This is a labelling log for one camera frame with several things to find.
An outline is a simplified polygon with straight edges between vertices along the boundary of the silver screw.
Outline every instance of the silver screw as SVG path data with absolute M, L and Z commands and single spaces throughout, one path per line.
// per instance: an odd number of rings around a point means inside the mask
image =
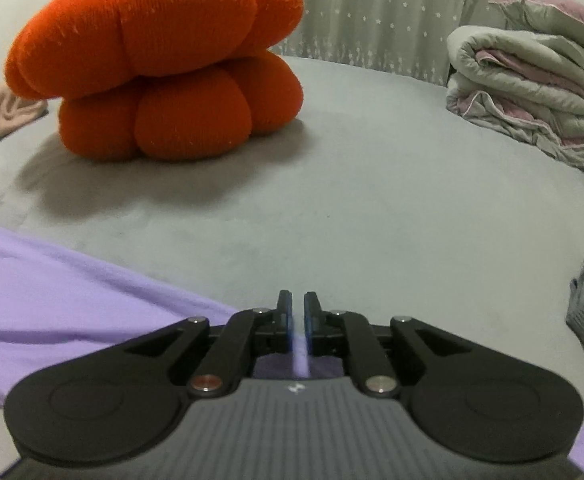
M 398 386 L 396 379 L 387 377 L 387 375 L 375 375 L 365 381 L 365 387 L 376 394 L 391 392 Z
M 215 392 L 223 386 L 223 380 L 215 375 L 200 375 L 194 377 L 190 384 L 199 392 Z

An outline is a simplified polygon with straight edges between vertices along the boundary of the gray gripper base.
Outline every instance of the gray gripper base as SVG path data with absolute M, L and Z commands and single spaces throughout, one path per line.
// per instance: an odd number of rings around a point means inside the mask
M 469 460 L 430 440 L 393 400 L 349 378 L 244 380 L 200 400 L 162 443 L 123 463 L 62 469 L 23 460 L 5 480 L 574 480 L 565 457 L 525 465 Z

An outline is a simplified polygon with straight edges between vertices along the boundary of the plush pumpkin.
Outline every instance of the plush pumpkin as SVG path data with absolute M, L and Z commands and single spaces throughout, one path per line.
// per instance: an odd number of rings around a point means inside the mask
M 303 0 L 53 0 L 16 37 L 15 94 L 63 97 L 59 133 L 95 160 L 225 153 L 292 120 L 303 92 L 267 52 Z

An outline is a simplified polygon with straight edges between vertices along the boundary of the star pattern curtain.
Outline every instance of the star pattern curtain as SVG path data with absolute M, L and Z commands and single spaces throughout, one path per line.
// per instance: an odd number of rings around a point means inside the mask
M 488 0 L 305 0 L 296 31 L 272 50 L 446 84 L 446 38 L 460 25 L 504 27 Z

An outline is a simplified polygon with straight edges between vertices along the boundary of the folded comforter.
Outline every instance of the folded comforter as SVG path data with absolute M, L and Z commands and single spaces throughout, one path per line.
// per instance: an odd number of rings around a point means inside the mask
M 460 27 L 447 40 L 447 108 L 584 167 L 584 49 L 562 36 Z

